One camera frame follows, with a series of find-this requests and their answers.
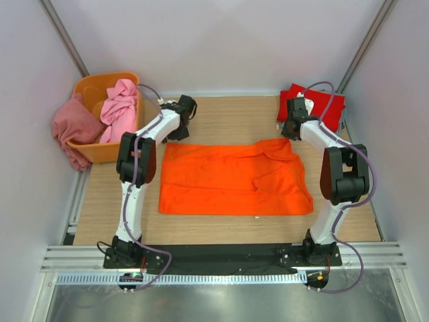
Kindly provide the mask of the orange t-shirt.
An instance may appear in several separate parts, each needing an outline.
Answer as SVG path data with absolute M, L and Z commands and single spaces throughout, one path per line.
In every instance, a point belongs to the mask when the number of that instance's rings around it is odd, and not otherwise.
M 305 167 L 286 138 L 249 145 L 166 146 L 160 213 L 301 216 L 313 210 Z

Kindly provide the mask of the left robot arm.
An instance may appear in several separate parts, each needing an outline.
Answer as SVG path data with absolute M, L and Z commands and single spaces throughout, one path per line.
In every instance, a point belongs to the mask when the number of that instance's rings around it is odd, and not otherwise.
M 197 102 L 187 95 L 160 105 L 157 117 L 145 127 L 122 135 L 116 163 L 122 188 L 121 217 L 111 245 L 105 252 L 106 268 L 135 268 L 143 260 L 141 214 L 148 184 L 156 173 L 156 148 L 168 140 L 189 136 Z

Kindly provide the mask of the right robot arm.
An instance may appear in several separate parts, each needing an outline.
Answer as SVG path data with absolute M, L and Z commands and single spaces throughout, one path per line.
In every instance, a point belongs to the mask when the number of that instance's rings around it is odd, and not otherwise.
M 325 199 L 314 225 L 300 246 L 283 250 L 284 266 L 322 266 L 327 260 L 339 265 L 336 234 L 349 207 L 369 191 L 367 149 L 343 141 L 319 118 L 308 113 L 310 101 L 303 96 L 286 101 L 285 138 L 305 141 L 322 154 L 320 191 Z

